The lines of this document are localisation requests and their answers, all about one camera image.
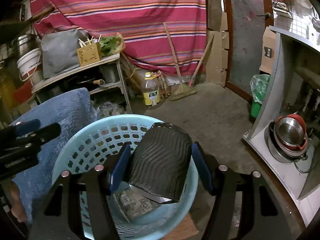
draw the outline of basket hole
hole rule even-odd
[[[85,226],[87,226],[87,227],[89,227],[89,228],[91,227],[91,225],[90,225],[90,224],[88,224],[88,223],[87,223],[87,222],[85,222],[85,221],[82,221],[82,223],[84,223],[84,225],[85,225]]]

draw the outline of blue towel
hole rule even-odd
[[[28,225],[31,225],[43,197],[51,188],[52,170],[63,146],[75,133],[96,121],[96,116],[90,105],[89,92],[85,88],[80,88],[49,99],[15,122],[33,119],[39,119],[41,127],[54,122],[59,123],[61,134],[42,146],[38,153],[38,165],[18,173],[13,179],[20,189]]]

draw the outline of bucket handle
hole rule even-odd
[[[20,80],[21,80],[22,82],[25,82],[26,80],[28,80],[29,78],[31,78],[31,77],[33,76],[33,74],[36,72],[36,68],[41,64],[41,63],[40,63],[40,58],[41,58],[41,53],[39,54],[38,62],[37,62],[37,64],[36,64],[36,66],[34,67],[33,73],[32,73],[30,76],[28,76],[26,79],[23,79],[23,80],[22,80],[21,73],[19,72],[19,78],[20,78]]]

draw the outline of green leafy vegetable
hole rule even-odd
[[[121,44],[121,38],[116,36],[101,37],[100,50],[103,57],[112,55],[112,51],[115,50]]]

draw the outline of brown wooden door frame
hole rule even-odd
[[[233,56],[233,8],[231,0],[223,0],[224,3],[224,10],[227,13],[227,22],[228,22],[228,32],[229,32],[229,53],[228,53],[228,68],[227,68],[227,77],[226,77],[226,87],[247,100],[248,102],[252,101],[252,95],[248,92],[244,91],[243,89],[239,88],[231,81],[230,78],[230,71],[231,71],[231,64],[232,64],[232,56]],[[265,19],[265,27],[273,26],[273,9],[272,9],[272,0],[263,0],[264,4],[264,12],[269,12],[271,14],[270,18]]]

